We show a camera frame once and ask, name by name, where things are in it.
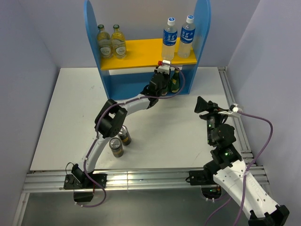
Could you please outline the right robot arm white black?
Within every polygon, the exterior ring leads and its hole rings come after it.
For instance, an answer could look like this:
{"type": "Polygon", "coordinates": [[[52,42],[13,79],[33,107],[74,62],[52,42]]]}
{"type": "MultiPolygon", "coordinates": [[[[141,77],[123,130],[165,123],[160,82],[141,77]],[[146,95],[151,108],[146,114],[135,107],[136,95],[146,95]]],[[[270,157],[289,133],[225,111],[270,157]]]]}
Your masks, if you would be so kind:
{"type": "Polygon", "coordinates": [[[189,172],[188,183],[219,185],[240,206],[237,218],[244,213],[250,226],[283,226],[290,213],[288,208],[268,195],[233,145],[235,129],[226,120],[240,117],[241,108],[232,104],[229,109],[223,109],[217,103],[198,97],[194,112],[206,121],[207,143],[213,150],[212,160],[202,170],[189,172]]]}

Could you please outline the black gold can front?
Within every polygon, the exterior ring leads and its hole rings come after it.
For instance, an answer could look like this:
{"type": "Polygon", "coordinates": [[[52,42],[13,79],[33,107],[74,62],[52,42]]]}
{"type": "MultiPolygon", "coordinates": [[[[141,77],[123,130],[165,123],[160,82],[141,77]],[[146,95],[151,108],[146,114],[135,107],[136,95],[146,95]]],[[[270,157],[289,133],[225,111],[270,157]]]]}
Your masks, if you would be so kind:
{"type": "Polygon", "coordinates": [[[117,137],[109,141],[109,147],[116,158],[120,158],[124,154],[122,141],[117,137]]]}

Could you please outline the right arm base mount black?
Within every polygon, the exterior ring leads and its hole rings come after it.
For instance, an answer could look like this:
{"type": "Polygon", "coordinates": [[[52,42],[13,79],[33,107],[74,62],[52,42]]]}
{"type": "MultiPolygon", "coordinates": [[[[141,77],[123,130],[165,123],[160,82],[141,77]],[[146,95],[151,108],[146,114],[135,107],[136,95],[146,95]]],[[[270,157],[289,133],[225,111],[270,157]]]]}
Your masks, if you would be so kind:
{"type": "Polygon", "coordinates": [[[213,181],[213,175],[206,170],[191,170],[185,179],[191,186],[199,186],[206,201],[219,201],[227,197],[222,187],[213,181]]]}

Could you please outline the green glass bottle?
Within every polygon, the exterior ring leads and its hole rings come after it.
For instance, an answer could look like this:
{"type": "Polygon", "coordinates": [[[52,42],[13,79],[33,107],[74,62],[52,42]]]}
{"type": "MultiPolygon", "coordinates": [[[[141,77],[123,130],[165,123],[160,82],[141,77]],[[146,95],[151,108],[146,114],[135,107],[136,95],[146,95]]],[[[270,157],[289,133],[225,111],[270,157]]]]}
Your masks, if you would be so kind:
{"type": "Polygon", "coordinates": [[[168,86],[165,86],[162,90],[162,96],[167,95],[167,93],[168,93],[168,86]]]}
{"type": "Polygon", "coordinates": [[[179,71],[175,70],[169,82],[169,91],[171,93],[177,93],[180,89],[180,75],[179,71]]]}

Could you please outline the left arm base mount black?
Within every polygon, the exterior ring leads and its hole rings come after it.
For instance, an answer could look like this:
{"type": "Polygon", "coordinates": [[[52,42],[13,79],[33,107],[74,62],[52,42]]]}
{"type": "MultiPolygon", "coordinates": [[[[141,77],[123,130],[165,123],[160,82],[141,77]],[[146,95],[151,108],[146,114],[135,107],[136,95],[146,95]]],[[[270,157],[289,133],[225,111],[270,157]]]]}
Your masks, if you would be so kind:
{"type": "MultiPolygon", "coordinates": [[[[107,174],[91,174],[93,180],[98,182],[103,188],[106,187],[107,174]]],[[[94,197],[94,190],[97,186],[88,178],[84,182],[79,182],[72,174],[67,174],[63,185],[64,190],[73,190],[75,202],[90,202],[94,197]]]]}

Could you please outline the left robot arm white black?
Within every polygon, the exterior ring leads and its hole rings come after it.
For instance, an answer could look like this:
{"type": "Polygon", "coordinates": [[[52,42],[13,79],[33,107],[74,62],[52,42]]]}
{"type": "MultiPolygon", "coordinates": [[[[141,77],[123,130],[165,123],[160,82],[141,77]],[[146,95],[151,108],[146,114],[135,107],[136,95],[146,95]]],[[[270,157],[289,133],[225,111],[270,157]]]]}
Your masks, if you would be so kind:
{"type": "Polygon", "coordinates": [[[75,177],[74,181],[79,187],[90,186],[91,175],[100,154],[110,139],[120,132],[126,116],[149,109],[158,102],[163,90],[168,87],[170,72],[170,70],[160,71],[156,68],[149,84],[134,98],[123,102],[107,100],[95,119],[95,140],[82,160],[74,164],[71,170],[71,174],[75,177]]]}

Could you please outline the Pocari water bottle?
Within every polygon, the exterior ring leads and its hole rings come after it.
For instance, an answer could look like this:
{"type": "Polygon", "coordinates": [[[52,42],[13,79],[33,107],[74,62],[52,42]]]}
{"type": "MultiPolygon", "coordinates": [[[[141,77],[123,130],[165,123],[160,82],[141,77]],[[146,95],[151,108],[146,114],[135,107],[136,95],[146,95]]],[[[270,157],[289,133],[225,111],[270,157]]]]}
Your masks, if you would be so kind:
{"type": "Polygon", "coordinates": [[[182,25],[180,44],[177,53],[180,58],[188,58],[190,56],[190,50],[196,29],[194,19],[195,17],[193,15],[188,15],[186,22],[182,25]]]}
{"type": "Polygon", "coordinates": [[[177,41],[177,28],[175,18],[169,17],[163,30],[162,58],[163,60],[172,61],[175,53],[177,41]]]}

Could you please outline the black gold can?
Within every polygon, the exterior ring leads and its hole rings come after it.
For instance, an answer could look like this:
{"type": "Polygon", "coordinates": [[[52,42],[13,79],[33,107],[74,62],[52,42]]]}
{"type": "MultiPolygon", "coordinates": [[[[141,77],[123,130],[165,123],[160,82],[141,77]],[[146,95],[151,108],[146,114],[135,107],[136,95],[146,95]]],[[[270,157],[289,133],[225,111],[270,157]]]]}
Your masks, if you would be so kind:
{"type": "Polygon", "coordinates": [[[116,158],[120,158],[124,154],[122,141],[117,137],[109,141],[109,147],[116,158]]]}
{"type": "Polygon", "coordinates": [[[132,141],[129,131],[125,125],[123,125],[118,133],[118,137],[122,141],[123,145],[129,145],[132,141]]]}

